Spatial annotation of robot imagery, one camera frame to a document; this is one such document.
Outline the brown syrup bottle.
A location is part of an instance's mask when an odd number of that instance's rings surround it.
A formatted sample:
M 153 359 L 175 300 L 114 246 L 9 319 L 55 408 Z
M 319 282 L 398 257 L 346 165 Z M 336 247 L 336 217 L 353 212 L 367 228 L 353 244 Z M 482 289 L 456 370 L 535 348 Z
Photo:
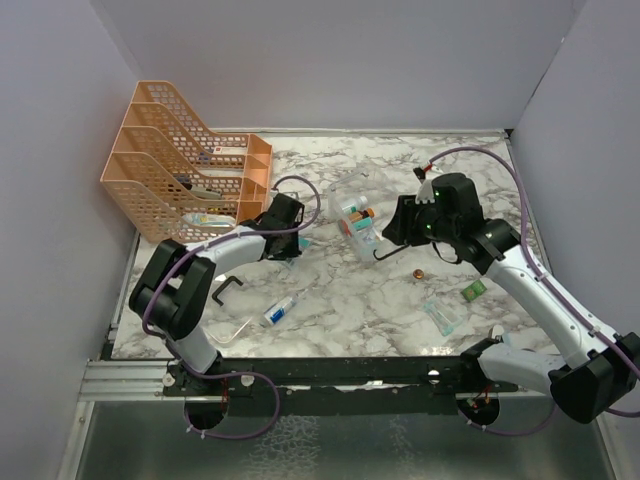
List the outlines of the brown syrup bottle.
M 349 215 L 349 220 L 351 223 L 356 223 L 366 218 L 373 218 L 375 216 L 375 212 L 372 208 L 367 208 L 364 210 L 356 211 Z

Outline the blue white gauze packet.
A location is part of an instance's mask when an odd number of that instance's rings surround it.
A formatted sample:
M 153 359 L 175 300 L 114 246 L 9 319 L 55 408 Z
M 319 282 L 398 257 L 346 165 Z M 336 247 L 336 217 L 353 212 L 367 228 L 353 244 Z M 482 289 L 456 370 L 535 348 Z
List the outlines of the blue white gauze packet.
M 362 240 L 364 245 L 371 251 L 375 251 L 382 242 L 382 237 L 379 234 L 378 230 L 369 226 L 365 229 L 358 231 L 359 238 Z

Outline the teal bandage packet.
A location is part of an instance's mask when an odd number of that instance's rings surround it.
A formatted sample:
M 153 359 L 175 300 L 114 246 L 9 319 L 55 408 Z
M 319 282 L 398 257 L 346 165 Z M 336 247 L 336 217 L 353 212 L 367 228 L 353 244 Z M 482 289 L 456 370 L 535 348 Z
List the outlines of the teal bandage packet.
M 355 228 L 356 231 L 363 230 L 371 225 L 372 225 L 371 217 L 362 218 L 353 223 L 353 227 Z
M 311 245 L 311 241 L 309 239 L 302 238 L 302 237 L 298 239 L 298 247 L 301 251 L 306 250 L 310 245 Z

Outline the white plastic bottle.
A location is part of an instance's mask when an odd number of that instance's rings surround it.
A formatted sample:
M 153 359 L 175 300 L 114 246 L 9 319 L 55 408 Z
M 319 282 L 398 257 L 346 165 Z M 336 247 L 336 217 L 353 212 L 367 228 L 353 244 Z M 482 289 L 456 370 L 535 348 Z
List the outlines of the white plastic bottle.
M 363 195 L 349 198 L 340 203 L 340 209 L 345 215 L 361 211 L 367 207 L 368 199 Z

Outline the clear medicine kit box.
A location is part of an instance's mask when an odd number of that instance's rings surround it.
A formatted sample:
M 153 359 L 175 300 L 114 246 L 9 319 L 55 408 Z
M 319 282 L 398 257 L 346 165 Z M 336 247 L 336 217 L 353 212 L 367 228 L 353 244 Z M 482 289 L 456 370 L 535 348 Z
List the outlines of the clear medicine kit box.
M 434 246 L 447 244 L 456 247 L 468 240 L 484 222 L 483 210 L 475 185 L 461 173 L 442 174 L 432 183 L 439 218 L 436 221 L 436 235 L 439 240 L 429 243 Z M 327 199 L 330 217 L 338 231 L 364 262 L 382 261 L 411 246 L 396 246 L 382 236 L 384 228 L 393 220 L 397 199 L 400 195 L 391 185 L 388 176 L 379 170 L 359 169 L 328 187 Z M 372 225 L 382 237 L 379 247 L 371 252 L 359 238 L 358 231 L 340 209 L 340 203 L 349 198 L 366 196 L 368 207 L 375 216 Z

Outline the small green box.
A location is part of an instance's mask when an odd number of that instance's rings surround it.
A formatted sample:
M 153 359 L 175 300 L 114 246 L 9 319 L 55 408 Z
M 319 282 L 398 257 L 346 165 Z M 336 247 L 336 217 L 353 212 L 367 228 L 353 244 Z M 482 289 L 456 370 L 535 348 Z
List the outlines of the small green box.
M 482 296 L 487 291 L 487 287 L 481 280 L 476 280 L 461 291 L 462 297 L 467 302 L 472 302 Z

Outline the blue white tube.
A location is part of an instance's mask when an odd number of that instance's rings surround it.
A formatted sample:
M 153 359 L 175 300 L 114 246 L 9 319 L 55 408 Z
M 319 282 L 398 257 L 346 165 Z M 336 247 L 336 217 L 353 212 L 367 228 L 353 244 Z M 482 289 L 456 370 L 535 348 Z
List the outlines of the blue white tube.
M 300 293 L 288 295 L 269 306 L 263 313 L 266 325 L 275 326 L 279 323 L 299 302 Z

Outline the clear teal pad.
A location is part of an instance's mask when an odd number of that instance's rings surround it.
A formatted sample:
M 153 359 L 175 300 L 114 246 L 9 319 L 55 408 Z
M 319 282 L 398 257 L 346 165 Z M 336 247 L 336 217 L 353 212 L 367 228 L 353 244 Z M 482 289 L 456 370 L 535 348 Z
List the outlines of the clear teal pad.
M 439 300 L 428 301 L 424 311 L 432 319 L 442 336 L 448 336 L 461 324 L 459 316 Z

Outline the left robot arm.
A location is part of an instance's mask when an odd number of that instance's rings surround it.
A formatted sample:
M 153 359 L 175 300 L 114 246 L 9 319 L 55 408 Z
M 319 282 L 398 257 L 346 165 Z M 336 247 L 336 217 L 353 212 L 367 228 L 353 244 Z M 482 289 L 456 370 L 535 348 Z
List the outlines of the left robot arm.
M 156 247 L 129 297 L 129 308 L 186 364 L 186 382 L 195 392 L 210 394 L 221 380 L 215 365 L 220 352 L 200 326 L 214 277 L 261 260 L 299 256 L 296 229 L 303 213 L 300 201 L 278 193 L 265 212 L 224 236 L 191 247 L 168 239 Z

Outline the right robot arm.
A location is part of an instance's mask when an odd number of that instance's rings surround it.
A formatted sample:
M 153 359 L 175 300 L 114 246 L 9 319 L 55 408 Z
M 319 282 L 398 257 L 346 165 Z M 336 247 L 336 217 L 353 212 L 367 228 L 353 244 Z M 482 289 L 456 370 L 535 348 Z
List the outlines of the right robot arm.
M 487 340 L 467 350 L 461 383 L 481 391 L 504 381 L 550 396 L 571 419 L 587 424 L 631 392 L 639 376 L 639 337 L 622 336 L 590 314 L 534 257 L 502 219 L 484 216 L 474 182 L 462 173 L 424 180 L 399 196 L 383 231 L 399 247 L 451 246 L 505 290 L 542 328 L 556 356 Z

